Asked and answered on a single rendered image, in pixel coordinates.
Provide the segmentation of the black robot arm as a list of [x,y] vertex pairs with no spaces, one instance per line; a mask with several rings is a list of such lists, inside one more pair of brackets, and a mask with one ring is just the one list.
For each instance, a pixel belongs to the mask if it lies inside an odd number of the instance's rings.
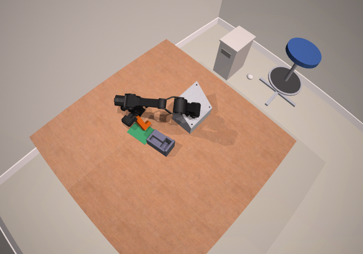
[[[166,109],[166,103],[168,99],[174,98],[173,113]],[[188,103],[184,97],[172,96],[167,99],[151,99],[151,98],[141,98],[135,94],[127,93],[125,96],[115,95],[114,105],[120,106],[122,111],[128,110],[131,112],[132,109],[145,107],[156,107],[158,109],[164,109],[169,114],[183,115],[198,118],[200,116],[201,104],[192,102]]]

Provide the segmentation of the orange block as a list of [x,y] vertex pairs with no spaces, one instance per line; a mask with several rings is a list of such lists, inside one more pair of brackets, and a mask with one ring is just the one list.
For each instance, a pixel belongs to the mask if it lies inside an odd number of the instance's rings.
[[149,125],[151,124],[149,121],[146,121],[146,122],[144,122],[140,117],[139,117],[139,115],[138,116],[136,116],[136,118],[137,118],[137,121],[136,121],[136,123],[139,125],[139,127],[142,129],[142,130],[147,130],[147,128],[149,127]]

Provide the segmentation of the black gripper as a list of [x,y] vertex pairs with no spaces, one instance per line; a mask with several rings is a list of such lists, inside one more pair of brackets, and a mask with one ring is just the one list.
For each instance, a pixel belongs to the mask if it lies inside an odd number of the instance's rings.
[[139,117],[141,117],[141,115],[144,113],[144,111],[145,111],[145,109],[143,108],[143,106],[141,106],[140,108],[137,108],[137,109],[132,109],[131,113],[129,113],[128,115],[125,115],[122,118],[122,123],[124,123],[128,127],[131,127],[133,122],[137,121],[136,116],[139,115]]

